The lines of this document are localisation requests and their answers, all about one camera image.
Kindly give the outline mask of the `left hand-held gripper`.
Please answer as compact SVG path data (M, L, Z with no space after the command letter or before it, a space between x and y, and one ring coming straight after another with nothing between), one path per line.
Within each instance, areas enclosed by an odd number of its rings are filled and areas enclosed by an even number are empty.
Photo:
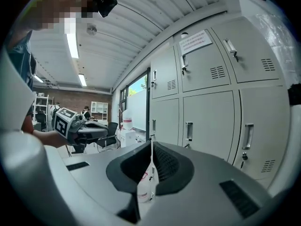
M87 144L108 135L107 126L97 121L87 121L84 115L67 108L54 112L52 128L74 147L75 153L83 153Z

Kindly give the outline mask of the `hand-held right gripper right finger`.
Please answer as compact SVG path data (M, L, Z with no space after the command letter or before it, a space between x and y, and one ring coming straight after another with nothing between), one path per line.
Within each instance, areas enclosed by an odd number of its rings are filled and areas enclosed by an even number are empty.
M194 175L194 165L189 158L159 142L153 143L153 164L158 173L156 196L178 193Z

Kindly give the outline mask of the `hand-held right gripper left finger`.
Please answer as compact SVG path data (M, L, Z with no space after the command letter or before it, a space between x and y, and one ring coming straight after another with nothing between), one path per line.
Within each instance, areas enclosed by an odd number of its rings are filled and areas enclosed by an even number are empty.
M107 178L114 187L131 195L130 203L118 213L118 216L137 223L140 218L137 200L137 186L151 163L151 143L146 142L136 149L115 158L107 168Z

